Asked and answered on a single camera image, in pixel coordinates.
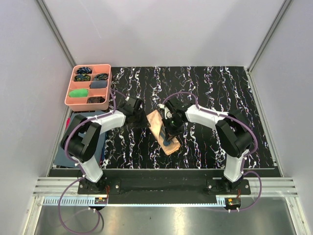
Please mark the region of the blue plastic fork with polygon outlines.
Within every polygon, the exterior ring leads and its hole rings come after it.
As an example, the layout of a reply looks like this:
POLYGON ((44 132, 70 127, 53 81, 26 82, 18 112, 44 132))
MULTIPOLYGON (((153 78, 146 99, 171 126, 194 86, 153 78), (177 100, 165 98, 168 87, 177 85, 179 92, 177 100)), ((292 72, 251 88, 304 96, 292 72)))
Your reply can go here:
POLYGON ((163 139, 162 143, 165 146, 169 146, 174 142, 174 139, 177 137, 175 135, 170 135, 168 133, 160 132, 160 137, 163 139))

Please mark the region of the peach cloth napkin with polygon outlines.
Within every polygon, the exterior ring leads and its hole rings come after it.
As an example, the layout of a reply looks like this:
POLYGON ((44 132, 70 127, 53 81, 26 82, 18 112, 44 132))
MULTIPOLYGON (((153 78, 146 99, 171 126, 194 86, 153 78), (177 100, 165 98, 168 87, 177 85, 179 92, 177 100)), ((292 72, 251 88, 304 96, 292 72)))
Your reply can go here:
POLYGON ((147 115, 147 120, 150 124, 149 128, 150 128, 152 134, 154 135, 156 141, 158 142, 161 149, 163 150, 163 152, 167 156, 171 155, 172 153, 179 150, 180 142, 178 141, 177 138, 175 138, 174 142, 172 144, 170 144, 169 146, 163 145, 163 143, 162 143, 163 139, 159 136, 160 129, 161 129, 161 126, 163 125, 163 122, 162 122, 162 117, 161 117, 160 113, 158 112, 158 110, 154 110, 151 113, 149 113, 147 115))

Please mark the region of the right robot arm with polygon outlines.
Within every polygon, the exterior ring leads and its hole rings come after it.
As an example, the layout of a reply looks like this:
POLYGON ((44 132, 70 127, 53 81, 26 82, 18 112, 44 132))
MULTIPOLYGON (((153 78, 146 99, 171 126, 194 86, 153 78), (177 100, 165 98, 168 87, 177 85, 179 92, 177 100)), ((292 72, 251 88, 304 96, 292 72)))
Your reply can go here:
POLYGON ((228 194, 235 193, 240 187, 239 181, 243 178, 244 159, 250 146, 256 143, 255 135, 244 122, 243 115, 239 111, 218 112, 198 104, 182 103, 177 98, 171 98, 159 107, 164 111, 161 136, 165 144, 180 135, 184 124, 188 122, 206 126, 217 132, 220 146, 226 153, 222 188, 228 194))

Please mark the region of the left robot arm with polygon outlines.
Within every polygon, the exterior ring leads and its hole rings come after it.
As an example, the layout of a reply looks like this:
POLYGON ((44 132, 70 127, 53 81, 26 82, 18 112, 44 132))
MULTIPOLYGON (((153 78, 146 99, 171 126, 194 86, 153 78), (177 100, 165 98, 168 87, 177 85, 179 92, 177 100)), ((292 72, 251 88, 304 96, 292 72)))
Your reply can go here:
POLYGON ((148 127, 144 101, 139 97, 127 97, 124 103, 101 115, 85 117, 76 115, 68 126, 60 143, 68 159, 78 166, 89 181, 89 189, 96 194, 105 190, 101 179, 103 171, 95 158, 101 134, 126 125, 148 127))

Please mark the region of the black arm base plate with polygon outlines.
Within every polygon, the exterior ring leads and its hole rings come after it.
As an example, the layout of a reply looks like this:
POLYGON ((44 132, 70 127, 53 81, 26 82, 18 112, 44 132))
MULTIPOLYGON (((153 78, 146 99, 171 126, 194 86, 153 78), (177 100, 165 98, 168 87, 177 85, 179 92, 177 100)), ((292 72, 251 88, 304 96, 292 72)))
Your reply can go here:
POLYGON ((251 195, 249 181, 229 183, 218 169, 108 169, 97 183, 82 180, 79 194, 119 195, 129 191, 195 191, 211 195, 251 195))

